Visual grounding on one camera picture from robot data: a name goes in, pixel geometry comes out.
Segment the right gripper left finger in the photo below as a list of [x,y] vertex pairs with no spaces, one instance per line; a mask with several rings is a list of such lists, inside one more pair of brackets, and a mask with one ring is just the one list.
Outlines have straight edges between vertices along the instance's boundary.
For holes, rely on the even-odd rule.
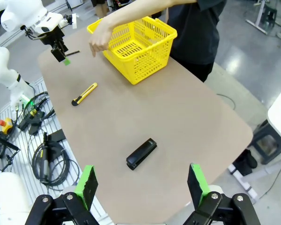
[[73,222],[75,225],[97,225],[90,212],[97,187],[94,167],[87,165],[73,192],[66,192],[55,199],[50,195],[39,195],[25,224],[62,225]]

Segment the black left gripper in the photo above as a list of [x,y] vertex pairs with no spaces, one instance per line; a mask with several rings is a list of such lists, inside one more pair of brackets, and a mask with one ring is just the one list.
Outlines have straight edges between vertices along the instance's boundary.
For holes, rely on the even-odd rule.
[[65,34],[58,26],[52,31],[39,35],[41,42],[44,45],[51,46],[51,53],[58,62],[63,62],[66,66],[70,64],[70,60],[66,56],[68,48],[66,47],[63,37]]

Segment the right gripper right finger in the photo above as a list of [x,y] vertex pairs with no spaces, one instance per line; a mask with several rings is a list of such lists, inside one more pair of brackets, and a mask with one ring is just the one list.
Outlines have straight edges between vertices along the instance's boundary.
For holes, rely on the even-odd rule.
[[210,190],[199,164],[190,164],[187,184],[194,211],[184,222],[185,225],[210,225],[214,221],[224,225],[260,224],[248,195],[239,193],[229,198]]

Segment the person's left hand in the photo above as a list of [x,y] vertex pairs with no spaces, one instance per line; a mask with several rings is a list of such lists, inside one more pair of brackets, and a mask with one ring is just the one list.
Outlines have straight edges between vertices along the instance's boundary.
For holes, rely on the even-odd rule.
[[112,31],[113,28],[107,22],[102,20],[99,23],[89,40],[89,47],[93,57],[96,56],[96,53],[103,52],[108,49]]

